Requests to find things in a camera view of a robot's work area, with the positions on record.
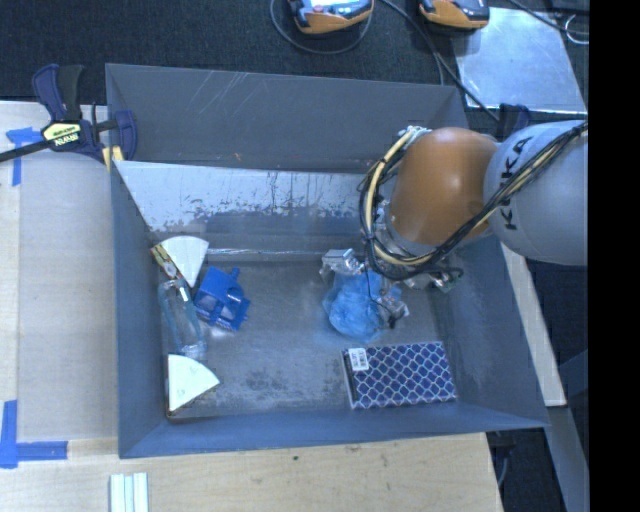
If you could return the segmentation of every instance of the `yellow label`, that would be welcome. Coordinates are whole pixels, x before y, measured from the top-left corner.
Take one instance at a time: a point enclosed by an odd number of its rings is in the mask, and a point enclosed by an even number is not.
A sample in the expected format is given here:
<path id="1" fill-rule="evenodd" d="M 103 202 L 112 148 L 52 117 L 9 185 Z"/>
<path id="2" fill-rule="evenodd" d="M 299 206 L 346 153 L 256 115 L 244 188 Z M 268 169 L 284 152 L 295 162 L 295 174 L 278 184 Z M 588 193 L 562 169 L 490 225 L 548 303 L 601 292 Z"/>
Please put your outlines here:
<path id="1" fill-rule="evenodd" d="M 60 137 L 71 136 L 69 137 L 69 141 L 77 140 L 78 136 L 73 137 L 73 134 L 80 132 L 82 128 L 79 124 L 67 124 L 67 123 L 56 123 L 47 127 L 43 132 L 42 136 L 45 140 L 54 140 Z"/>

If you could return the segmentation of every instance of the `blue cloth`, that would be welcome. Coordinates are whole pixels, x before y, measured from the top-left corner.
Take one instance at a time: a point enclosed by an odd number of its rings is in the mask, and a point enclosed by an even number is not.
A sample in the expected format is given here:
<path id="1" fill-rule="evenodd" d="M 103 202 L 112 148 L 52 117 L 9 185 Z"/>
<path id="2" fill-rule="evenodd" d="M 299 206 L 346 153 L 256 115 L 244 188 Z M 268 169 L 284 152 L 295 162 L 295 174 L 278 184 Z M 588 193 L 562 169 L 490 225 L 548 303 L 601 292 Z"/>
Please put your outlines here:
<path id="1" fill-rule="evenodd" d="M 351 338 L 373 341 L 384 328 L 375 302 L 380 297 L 381 284 L 380 274 L 369 270 L 355 276 L 336 274 L 333 287 L 322 301 L 331 325 Z"/>

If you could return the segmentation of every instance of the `gray bin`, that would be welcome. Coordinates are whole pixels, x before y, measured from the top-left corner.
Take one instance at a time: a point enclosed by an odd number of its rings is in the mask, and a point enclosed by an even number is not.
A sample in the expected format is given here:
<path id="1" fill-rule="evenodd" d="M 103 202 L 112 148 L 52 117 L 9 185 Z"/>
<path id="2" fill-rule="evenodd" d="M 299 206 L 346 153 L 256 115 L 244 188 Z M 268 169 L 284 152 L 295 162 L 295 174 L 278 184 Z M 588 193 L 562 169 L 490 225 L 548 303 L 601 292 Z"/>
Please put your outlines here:
<path id="1" fill-rule="evenodd" d="M 547 423 L 495 237 L 454 256 L 465 276 L 448 294 L 403 287 L 411 315 L 374 342 L 442 341 L 455 402 L 351 410 L 340 351 L 364 345 L 333 330 L 321 306 L 320 255 L 361 248 L 363 172 L 409 124 L 465 127 L 456 89 L 109 65 L 107 91 L 109 107 L 132 109 L 140 130 L 136 160 L 112 171 L 121 457 Z M 222 385 L 179 421 L 165 416 L 166 333 L 149 254 L 177 234 L 250 249 L 206 264 L 239 267 L 252 301 L 237 333 L 209 339 Z"/>

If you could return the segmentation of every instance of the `blue tape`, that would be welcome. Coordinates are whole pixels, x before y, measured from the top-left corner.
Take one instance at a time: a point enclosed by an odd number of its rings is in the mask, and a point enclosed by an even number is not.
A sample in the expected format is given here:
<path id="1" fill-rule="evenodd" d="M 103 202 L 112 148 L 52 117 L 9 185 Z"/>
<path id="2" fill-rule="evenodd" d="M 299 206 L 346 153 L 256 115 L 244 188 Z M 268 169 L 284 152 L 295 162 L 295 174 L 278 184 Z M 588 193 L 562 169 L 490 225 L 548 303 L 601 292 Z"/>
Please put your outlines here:
<path id="1" fill-rule="evenodd" d="M 18 445 L 16 444 L 17 400 L 4 403 L 2 437 L 0 437 L 0 468 L 18 467 Z"/>
<path id="2" fill-rule="evenodd" d="M 37 443 L 16 442 L 18 402 L 4 403 L 2 437 L 0 437 L 0 468 L 15 469 L 19 462 L 36 460 L 66 460 L 67 441 Z"/>
<path id="3" fill-rule="evenodd" d="M 42 140 L 42 134 L 33 128 L 19 128 L 17 130 L 9 130 L 7 137 L 15 144 L 16 149 L 24 144 L 33 144 Z M 13 178 L 11 186 L 15 187 L 22 182 L 22 160 L 16 158 L 13 161 Z"/>

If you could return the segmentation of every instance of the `clear plastic bottle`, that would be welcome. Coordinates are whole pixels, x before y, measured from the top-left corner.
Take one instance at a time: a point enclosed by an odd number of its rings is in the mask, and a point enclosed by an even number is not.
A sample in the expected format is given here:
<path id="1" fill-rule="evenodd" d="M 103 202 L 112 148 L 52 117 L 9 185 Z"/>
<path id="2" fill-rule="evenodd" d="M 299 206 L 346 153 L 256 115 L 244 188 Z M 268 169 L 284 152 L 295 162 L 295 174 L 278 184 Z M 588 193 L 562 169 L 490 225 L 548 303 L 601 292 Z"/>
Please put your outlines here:
<path id="1" fill-rule="evenodd" d="M 205 361 L 207 343 L 184 278 L 161 283 L 158 300 L 171 332 L 169 352 Z"/>

